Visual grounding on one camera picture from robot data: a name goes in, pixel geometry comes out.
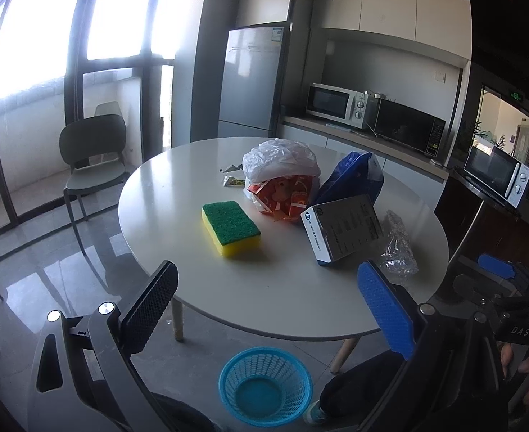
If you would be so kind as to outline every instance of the red snack package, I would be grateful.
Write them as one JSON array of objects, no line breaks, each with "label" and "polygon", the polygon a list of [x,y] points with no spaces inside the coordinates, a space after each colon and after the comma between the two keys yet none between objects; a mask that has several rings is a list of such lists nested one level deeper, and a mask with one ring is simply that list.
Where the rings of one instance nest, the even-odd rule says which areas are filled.
[{"label": "red snack package", "polygon": [[254,194],[263,207],[262,213],[274,216],[275,219],[295,222],[308,206],[312,180],[312,176],[277,177],[251,184],[248,191]]}]

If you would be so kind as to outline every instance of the white microwave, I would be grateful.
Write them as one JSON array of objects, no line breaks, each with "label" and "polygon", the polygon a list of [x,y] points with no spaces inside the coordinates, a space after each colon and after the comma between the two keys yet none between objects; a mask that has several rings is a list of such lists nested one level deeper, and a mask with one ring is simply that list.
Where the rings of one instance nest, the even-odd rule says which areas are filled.
[{"label": "white microwave", "polygon": [[359,93],[336,86],[311,84],[307,114],[356,128],[366,128],[370,116],[378,111],[379,94]]},{"label": "white microwave", "polygon": [[529,167],[479,136],[474,138],[464,170],[515,208],[528,186]]}]

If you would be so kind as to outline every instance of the refrigerator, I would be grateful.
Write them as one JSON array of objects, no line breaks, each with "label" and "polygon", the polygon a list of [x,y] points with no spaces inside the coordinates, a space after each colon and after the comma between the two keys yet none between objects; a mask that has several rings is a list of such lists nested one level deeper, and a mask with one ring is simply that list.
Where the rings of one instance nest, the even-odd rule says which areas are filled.
[{"label": "refrigerator", "polygon": [[280,25],[229,32],[218,117],[219,138],[276,136],[287,32]]}]

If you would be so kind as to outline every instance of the blue plastic package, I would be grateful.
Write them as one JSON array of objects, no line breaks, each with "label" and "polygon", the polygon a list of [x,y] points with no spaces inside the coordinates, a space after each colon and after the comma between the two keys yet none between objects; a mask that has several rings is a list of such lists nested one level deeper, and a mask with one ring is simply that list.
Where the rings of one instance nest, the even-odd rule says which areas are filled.
[{"label": "blue plastic package", "polygon": [[320,187],[313,204],[367,194],[374,205],[383,183],[383,170],[375,155],[353,152],[336,165],[329,179]]}]

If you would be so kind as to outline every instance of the exit sign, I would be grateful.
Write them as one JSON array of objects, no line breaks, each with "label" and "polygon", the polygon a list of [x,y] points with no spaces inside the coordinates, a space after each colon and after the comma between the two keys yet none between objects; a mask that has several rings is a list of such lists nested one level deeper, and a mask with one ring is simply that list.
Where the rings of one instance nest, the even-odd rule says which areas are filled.
[{"label": "exit sign", "polygon": [[516,100],[517,102],[522,102],[523,101],[523,95],[521,93],[516,92],[516,91],[511,91],[510,92],[510,98],[513,99],[513,100]]}]

